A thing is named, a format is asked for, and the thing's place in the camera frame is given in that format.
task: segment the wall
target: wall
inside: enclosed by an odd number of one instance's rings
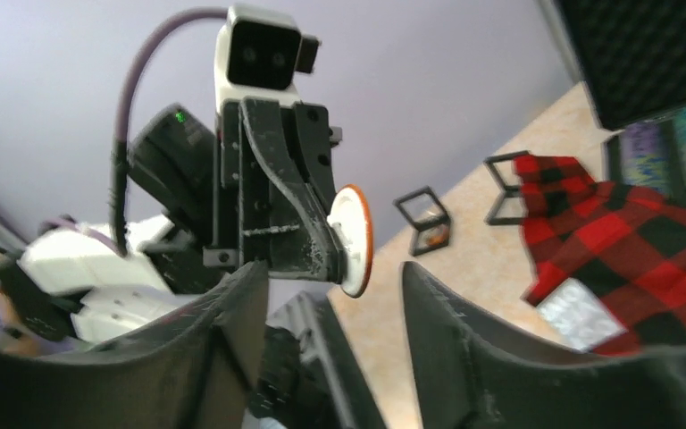
[[[260,0],[323,41],[308,101],[344,128],[338,184],[372,201],[377,243],[404,223],[391,201],[448,190],[572,86],[533,0]],[[196,2],[0,1],[0,200],[33,232],[71,213],[107,216],[113,109],[130,58],[166,16]],[[138,92],[132,130],[174,101],[213,121],[217,24],[184,29]],[[130,218],[157,204],[133,192]]]

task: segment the orange rim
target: orange rim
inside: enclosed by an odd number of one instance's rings
[[[361,188],[359,188],[356,185],[349,184],[349,185],[346,185],[343,188],[341,188],[341,190],[346,189],[346,188],[353,190],[356,193],[356,195],[359,197],[359,199],[362,201],[362,209],[364,210],[364,219],[366,221],[367,260],[366,260],[366,269],[364,271],[364,279],[362,281],[362,287],[359,290],[359,293],[357,293],[356,295],[349,295],[351,298],[359,298],[366,291],[366,288],[369,285],[370,275],[372,275],[372,261],[374,259],[374,232],[373,232],[373,227],[372,227],[372,213],[369,210],[369,202],[367,201],[366,197],[364,196],[364,193],[362,192]]]

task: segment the black cable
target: black cable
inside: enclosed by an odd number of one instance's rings
[[[125,219],[125,206],[127,204],[128,172],[130,160],[128,154],[128,142],[130,141],[130,113],[135,90],[143,75],[148,60],[154,55],[165,39],[176,29],[200,20],[227,20],[228,10],[221,7],[195,8],[173,15],[159,25],[148,37],[138,51],[132,66],[125,78],[120,99],[117,104],[117,113],[114,118],[113,156],[112,156],[112,195],[109,203],[111,208],[110,226],[112,235],[117,246],[117,251],[123,257],[128,255],[127,220]]]

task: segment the case lid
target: case lid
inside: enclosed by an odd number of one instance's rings
[[[686,106],[686,0],[556,0],[601,126]]]

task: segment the table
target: table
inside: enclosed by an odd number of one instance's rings
[[[603,178],[602,143],[582,84],[572,88],[497,154],[576,156]],[[487,226],[485,215],[499,190],[484,166],[474,169],[441,201],[453,216],[451,246],[416,261],[464,298],[552,341],[557,333],[520,297],[532,282],[531,265],[516,226]],[[328,298],[346,333],[383,418],[394,429],[421,428],[400,296],[400,266],[412,230],[405,228],[374,258],[367,292],[350,299],[337,288]]]

